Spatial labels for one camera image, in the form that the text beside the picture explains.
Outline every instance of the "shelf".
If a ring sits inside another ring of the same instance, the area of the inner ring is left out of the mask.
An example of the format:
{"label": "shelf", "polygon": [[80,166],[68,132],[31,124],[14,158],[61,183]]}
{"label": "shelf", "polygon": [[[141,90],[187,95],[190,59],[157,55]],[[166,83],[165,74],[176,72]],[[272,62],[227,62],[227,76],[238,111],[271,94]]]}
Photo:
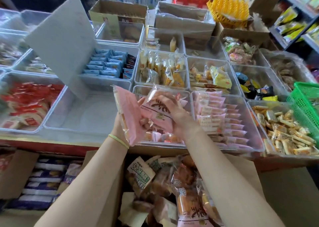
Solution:
{"label": "shelf", "polygon": [[312,8],[310,8],[308,5],[302,3],[299,0],[287,0],[288,2],[295,5],[297,8],[299,8],[303,13],[307,14],[310,18],[316,17],[318,14],[313,11]]}
{"label": "shelf", "polygon": [[281,36],[281,34],[274,28],[269,28],[270,33],[275,37],[277,42],[281,45],[283,49],[285,49],[288,45],[288,43],[284,40],[284,38]]}
{"label": "shelf", "polygon": [[310,37],[308,34],[304,34],[301,36],[305,40],[305,42],[313,48],[317,53],[319,53],[319,45]]}

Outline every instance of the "forearm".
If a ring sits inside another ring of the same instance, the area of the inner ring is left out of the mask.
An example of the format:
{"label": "forearm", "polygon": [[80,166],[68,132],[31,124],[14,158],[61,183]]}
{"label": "forearm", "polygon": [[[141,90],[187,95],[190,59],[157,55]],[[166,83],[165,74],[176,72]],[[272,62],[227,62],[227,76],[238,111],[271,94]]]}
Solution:
{"label": "forearm", "polygon": [[108,137],[35,227],[95,226],[127,148]]}
{"label": "forearm", "polygon": [[225,222],[227,227],[284,227],[275,211],[203,130],[193,129],[185,143],[221,217],[231,216]]}

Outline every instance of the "hand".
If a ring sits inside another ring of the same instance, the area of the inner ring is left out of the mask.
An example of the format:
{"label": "hand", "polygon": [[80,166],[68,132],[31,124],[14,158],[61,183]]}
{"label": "hand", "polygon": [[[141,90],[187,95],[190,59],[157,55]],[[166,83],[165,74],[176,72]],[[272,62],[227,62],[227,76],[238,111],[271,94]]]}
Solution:
{"label": "hand", "polygon": [[173,134],[186,141],[194,136],[197,130],[202,130],[200,125],[186,112],[177,100],[165,96],[158,96],[158,99],[169,109],[173,119]]}
{"label": "hand", "polygon": [[[145,97],[141,98],[138,101],[138,105],[141,106],[143,104],[143,102],[145,101]],[[148,123],[148,119],[147,118],[143,118],[140,120],[140,125],[143,126],[146,130],[148,130],[150,128],[150,124]],[[124,130],[122,128],[121,125],[121,116],[119,113],[116,114],[115,117],[115,122],[114,122],[114,127],[113,130],[111,132],[112,135],[118,137],[120,140],[122,140],[125,144],[129,145],[126,138],[125,138],[125,134],[124,134]]]}

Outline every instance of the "store shelf with goods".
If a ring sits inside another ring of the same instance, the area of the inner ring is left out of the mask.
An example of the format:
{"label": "store shelf with goods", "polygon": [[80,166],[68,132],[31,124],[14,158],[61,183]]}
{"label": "store shelf with goods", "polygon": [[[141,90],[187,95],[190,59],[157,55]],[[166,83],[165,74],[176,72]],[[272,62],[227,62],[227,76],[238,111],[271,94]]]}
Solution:
{"label": "store shelf with goods", "polygon": [[310,37],[309,34],[304,34],[301,36],[305,42],[313,48],[317,53],[319,53],[319,45],[313,40],[313,38]]}
{"label": "store shelf with goods", "polygon": [[269,32],[273,35],[273,37],[277,40],[277,42],[281,45],[283,49],[285,49],[288,43],[284,40],[282,35],[276,30],[275,27],[270,27]]}
{"label": "store shelf with goods", "polygon": [[300,9],[303,13],[307,14],[310,18],[314,18],[318,15],[311,7],[302,3],[300,0],[287,0],[288,2],[295,5],[298,9]]}

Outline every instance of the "white plastic board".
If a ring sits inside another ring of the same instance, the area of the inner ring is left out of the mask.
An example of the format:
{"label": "white plastic board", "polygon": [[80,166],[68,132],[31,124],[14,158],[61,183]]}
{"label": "white plastic board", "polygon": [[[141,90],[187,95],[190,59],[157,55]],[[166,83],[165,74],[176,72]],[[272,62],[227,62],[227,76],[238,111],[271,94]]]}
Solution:
{"label": "white plastic board", "polygon": [[86,98],[89,90],[78,75],[96,41],[80,0],[66,0],[25,40],[78,98]]}

